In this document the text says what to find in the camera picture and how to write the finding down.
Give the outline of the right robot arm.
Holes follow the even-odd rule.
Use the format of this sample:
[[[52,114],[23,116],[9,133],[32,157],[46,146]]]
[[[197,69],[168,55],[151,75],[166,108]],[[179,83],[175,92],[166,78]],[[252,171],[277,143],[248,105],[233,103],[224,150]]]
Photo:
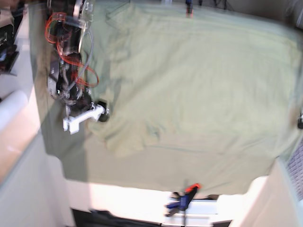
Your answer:
[[[96,72],[89,66],[92,52],[83,60],[81,46],[84,38],[93,39],[90,24],[93,19],[93,0],[49,0],[48,20],[45,25],[45,39],[54,48],[51,56],[47,89],[53,99],[65,105],[66,122],[80,122],[93,118],[100,122],[109,119],[105,101],[94,102],[90,84],[85,73]]]

